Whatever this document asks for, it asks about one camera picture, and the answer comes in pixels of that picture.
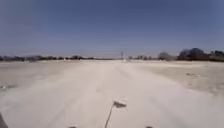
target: tree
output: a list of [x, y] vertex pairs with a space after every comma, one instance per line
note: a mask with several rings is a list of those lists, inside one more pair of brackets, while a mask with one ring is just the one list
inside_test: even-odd
[[169, 53], [167, 53], [167, 52], [161, 52], [161, 53], [158, 55], [158, 58], [159, 58], [160, 60], [170, 60], [170, 59], [172, 59], [172, 56], [171, 56]]
[[180, 54], [177, 58], [178, 58], [178, 60], [189, 60], [190, 59], [189, 54], [190, 54], [190, 50], [184, 49], [180, 52]]
[[199, 48], [192, 48], [189, 53], [190, 60], [208, 60], [208, 54]]

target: blue sky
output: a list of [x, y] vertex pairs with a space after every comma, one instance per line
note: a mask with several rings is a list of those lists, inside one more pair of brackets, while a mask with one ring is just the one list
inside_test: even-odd
[[223, 8], [223, 0], [0, 0], [0, 54], [224, 50]]

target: dirt road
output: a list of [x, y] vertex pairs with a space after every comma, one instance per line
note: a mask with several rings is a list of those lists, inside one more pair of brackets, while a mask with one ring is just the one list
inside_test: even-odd
[[83, 61], [60, 66], [32, 86], [0, 97], [9, 128], [223, 128], [224, 100], [139, 70], [137, 63]]

